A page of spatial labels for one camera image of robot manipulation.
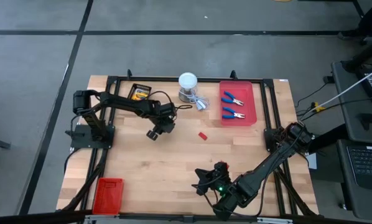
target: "wooden table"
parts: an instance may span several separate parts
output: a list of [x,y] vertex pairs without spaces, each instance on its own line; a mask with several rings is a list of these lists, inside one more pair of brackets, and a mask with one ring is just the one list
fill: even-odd
[[[104,91],[107,76],[90,77],[88,89]],[[120,96],[127,97],[134,82],[122,81]],[[152,91],[163,90],[169,94],[176,105],[184,104],[178,98],[177,82],[137,82],[152,87]],[[256,115],[258,121],[249,127],[222,128],[220,124],[219,83],[199,83],[198,94],[210,99],[206,111],[178,110],[178,118],[172,133],[162,134],[156,141],[150,140],[146,133],[153,128],[148,119],[138,118],[135,114],[116,110],[114,125],[116,132],[113,147],[109,150],[105,177],[124,179],[121,213],[160,213],[214,215],[204,197],[198,196],[191,184],[198,178],[196,168],[213,169],[218,161],[230,165],[230,177],[234,179],[247,170],[254,169],[269,153],[266,151],[263,129],[265,119],[261,90],[253,85]],[[274,80],[277,104],[283,127],[296,121],[294,103],[287,80]],[[271,102],[269,90],[267,100]],[[167,102],[165,95],[156,94],[152,99]],[[271,104],[269,112],[272,126],[274,116]],[[199,132],[207,135],[204,141]],[[80,149],[74,154],[67,166],[57,208],[66,206],[85,182],[90,161],[91,149]],[[314,190],[307,163],[299,155],[289,159],[292,183],[309,208],[318,212]],[[274,178],[271,174],[266,184],[264,206],[261,215],[278,216]],[[90,189],[88,208],[95,196],[95,186]],[[286,211],[289,213],[287,191],[283,186]],[[208,192],[214,203],[215,195]],[[258,212],[261,193],[246,208],[235,212],[254,215]]]

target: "white cable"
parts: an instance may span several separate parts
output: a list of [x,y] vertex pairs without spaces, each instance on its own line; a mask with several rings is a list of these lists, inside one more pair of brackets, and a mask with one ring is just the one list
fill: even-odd
[[179,90],[179,93],[186,96],[188,98],[189,102],[195,103],[198,110],[206,110],[206,109],[208,109],[208,106],[210,105],[210,101],[208,100],[208,98],[196,96],[196,91],[194,89],[191,91],[190,95],[185,94],[184,92],[182,92],[180,90]]
[[331,101],[337,99],[337,98],[340,97],[342,94],[346,93],[347,91],[349,91],[349,90],[352,89],[353,87],[357,86],[357,84],[359,84],[359,83],[365,81],[365,80],[366,80],[368,77],[370,77],[370,76],[372,76],[372,72],[371,72],[369,75],[367,75],[367,76],[365,76],[364,78],[362,78],[361,80],[357,81],[355,84],[353,84],[352,86],[350,86],[350,87],[347,88],[346,90],[342,91],[342,92],[341,92],[340,94],[338,94],[337,96],[334,96],[331,100],[328,100],[328,101],[322,103],[321,105],[318,105],[318,106],[316,106],[315,108],[313,108],[313,109],[311,109],[310,111],[308,111],[307,113],[305,113],[305,114],[302,116],[302,118],[301,118],[300,120],[303,120],[307,114],[309,114],[310,112],[316,110],[317,108],[319,108],[319,107],[321,107],[321,106],[323,106],[323,105],[326,105],[327,103],[329,103],[329,102],[331,102]]

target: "blue-handled pliers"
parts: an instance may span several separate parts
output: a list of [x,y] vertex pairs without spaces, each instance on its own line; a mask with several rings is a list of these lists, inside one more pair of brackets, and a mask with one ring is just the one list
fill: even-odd
[[232,110],[230,108],[224,107],[222,109],[224,109],[225,111],[229,111],[230,113],[232,113],[232,115],[222,115],[222,118],[244,118],[244,114],[236,113],[234,110]]
[[229,97],[230,97],[230,99],[227,99],[227,98],[225,98],[225,97],[222,97],[221,98],[221,100],[223,101],[223,102],[226,102],[226,103],[236,103],[237,105],[240,105],[240,106],[243,106],[244,105],[244,103],[243,102],[241,102],[240,100],[236,100],[235,99],[235,96],[233,96],[231,93],[229,93],[228,91],[225,91],[224,92],[226,95],[228,95]]

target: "laptop keyboard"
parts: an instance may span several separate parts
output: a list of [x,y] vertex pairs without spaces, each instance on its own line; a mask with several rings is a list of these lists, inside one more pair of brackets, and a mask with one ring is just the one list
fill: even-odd
[[356,174],[372,175],[372,149],[357,149],[348,147]]

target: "red plastic bin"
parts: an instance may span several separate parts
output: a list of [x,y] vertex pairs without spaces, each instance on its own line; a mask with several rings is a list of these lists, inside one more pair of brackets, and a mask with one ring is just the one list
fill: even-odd
[[[241,100],[244,105],[240,106],[235,103],[225,103],[221,101],[222,97],[229,98],[224,92],[228,91],[237,100]],[[253,84],[251,82],[244,81],[222,81],[219,83],[219,100],[221,110],[221,124],[223,126],[250,126],[256,123],[256,112],[255,102],[253,93]],[[224,114],[230,114],[223,110],[223,107],[229,107],[236,111],[236,113],[242,113],[245,115],[244,119],[233,118],[226,119],[222,118]]]
[[124,181],[120,178],[99,178],[92,214],[117,215],[121,208]]

